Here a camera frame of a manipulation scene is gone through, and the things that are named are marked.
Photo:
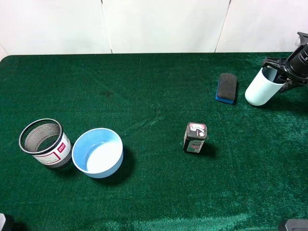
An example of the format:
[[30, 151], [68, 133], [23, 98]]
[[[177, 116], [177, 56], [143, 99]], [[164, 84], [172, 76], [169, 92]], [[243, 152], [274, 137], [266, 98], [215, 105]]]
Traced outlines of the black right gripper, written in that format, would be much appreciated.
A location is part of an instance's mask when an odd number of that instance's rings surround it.
[[279, 93], [299, 88], [308, 84], [308, 34], [298, 32], [298, 39], [295, 42], [296, 50], [286, 58], [265, 58], [262, 67], [270, 67], [279, 72], [287, 72], [287, 76], [279, 76], [284, 85]]

